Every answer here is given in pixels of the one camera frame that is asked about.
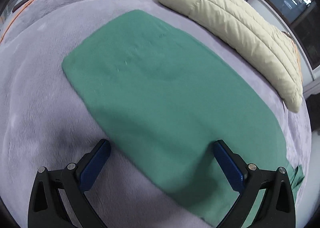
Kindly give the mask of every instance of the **plush blanket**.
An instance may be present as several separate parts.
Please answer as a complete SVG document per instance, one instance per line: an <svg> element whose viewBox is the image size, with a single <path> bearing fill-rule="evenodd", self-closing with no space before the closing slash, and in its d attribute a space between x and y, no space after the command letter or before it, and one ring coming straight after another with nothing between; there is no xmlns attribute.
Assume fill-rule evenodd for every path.
<svg viewBox="0 0 320 228"><path fill-rule="evenodd" d="M298 112L302 77L294 42L266 22L244 0L159 0L189 17L223 41L256 68L277 90L287 108Z"/></svg>
<svg viewBox="0 0 320 228"><path fill-rule="evenodd" d="M285 166L296 199L302 168L289 164L273 112L227 63L186 32L133 10L86 38L62 68L129 160L213 227L239 193L214 160L212 141L223 139L261 169ZM260 191L244 227L262 197Z"/></svg>
<svg viewBox="0 0 320 228"><path fill-rule="evenodd" d="M275 89L234 49L157 0L37 0L19 15L0 44L0 196L18 224L27 227L30 193L40 166L64 168L106 137L65 77L64 57L108 21L134 9L201 41L268 105L284 133L288 161L294 168L301 164L306 176L297 206L311 150L304 101L299 113L288 111ZM209 227L178 207L114 146L112 151L86 194L109 227ZM72 212L70 216L77 224Z"/></svg>

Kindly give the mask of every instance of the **bed sheet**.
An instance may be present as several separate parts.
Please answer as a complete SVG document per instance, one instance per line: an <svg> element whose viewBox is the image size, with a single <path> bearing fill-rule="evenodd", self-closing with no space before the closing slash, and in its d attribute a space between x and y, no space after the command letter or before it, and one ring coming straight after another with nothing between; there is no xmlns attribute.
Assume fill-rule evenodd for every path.
<svg viewBox="0 0 320 228"><path fill-rule="evenodd" d="M134 9L190 33L228 63L264 100L284 132L287 159L294 168L303 166L306 178L298 192L299 205L311 149L304 101L299 113L289 112L267 80L234 49L157 0L81 0L53 8L36 19L33 16L32 23L26 19L31 17L26 9L20 18L23 26L18 23L16 32L12 29L11 36L0 45L0 196L18 224L27 227L28 203L39 166L54 170L77 162L106 137L64 76L63 58L96 29ZM108 163L86 195L110 227L209 227L151 184L114 146ZM68 204L67 211L77 224Z"/></svg>
<svg viewBox="0 0 320 228"><path fill-rule="evenodd" d="M304 227L320 205L320 132L312 132L312 148L308 180L301 202L296 209L297 227Z"/></svg>

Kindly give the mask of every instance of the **blue gripper pad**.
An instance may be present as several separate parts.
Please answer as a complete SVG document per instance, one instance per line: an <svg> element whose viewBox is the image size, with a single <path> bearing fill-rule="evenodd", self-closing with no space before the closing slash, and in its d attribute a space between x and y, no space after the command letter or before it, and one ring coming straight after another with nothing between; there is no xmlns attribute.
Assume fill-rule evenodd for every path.
<svg viewBox="0 0 320 228"><path fill-rule="evenodd" d="M79 190L82 193L90 190L105 162L109 158L110 152L111 146L106 140L83 169L79 177Z"/></svg>
<svg viewBox="0 0 320 228"><path fill-rule="evenodd" d="M213 144L213 154L232 189L241 193L244 190L244 175L219 142Z"/></svg>

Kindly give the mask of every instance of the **window frame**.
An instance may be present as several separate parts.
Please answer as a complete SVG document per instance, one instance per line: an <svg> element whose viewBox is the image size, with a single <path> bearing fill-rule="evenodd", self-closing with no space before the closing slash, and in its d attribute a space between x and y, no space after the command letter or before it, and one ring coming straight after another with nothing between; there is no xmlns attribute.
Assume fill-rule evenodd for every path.
<svg viewBox="0 0 320 228"><path fill-rule="evenodd" d="M304 51L311 70L315 70L320 65L320 58L317 63L312 63L311 57L309 56L308 50L305 48L304 44L300 40L299 36L296 34L294 28L313 10L313 8L317 4L317 0L313 0L311 4L292 22L290 23L287 18L278 10L278 8L270 1L270 0L264 0L280 17L281 19L286 23L286 25L289 27L289 29L292 31L293 35L299 42L300 46L302 47L302 50Z"/></svg>

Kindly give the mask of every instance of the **wall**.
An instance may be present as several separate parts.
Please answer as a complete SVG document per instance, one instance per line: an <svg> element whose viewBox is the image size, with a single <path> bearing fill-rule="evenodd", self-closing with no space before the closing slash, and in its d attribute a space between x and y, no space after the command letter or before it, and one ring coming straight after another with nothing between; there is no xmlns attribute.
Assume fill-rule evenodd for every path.
<svg viewBox="0 0 320 228"><path fill-rule="evenodd" d="M318 66L316 69L314 69L314 76L315 76L315 78L320 77L320 66Z"/></svg>
<svg viewBox="0 0 320 228"><path fill-rule="evenodd" d="M262 0L253 0L250 5L270 24L276 26L281 31L288 32L285 24L275 15L275 13L270 10L270 8ZM306 62L305 56L300 51L300 60L301 60L301 71L303 77L303 86L311 83L313 81L311 71Z"/></svg>

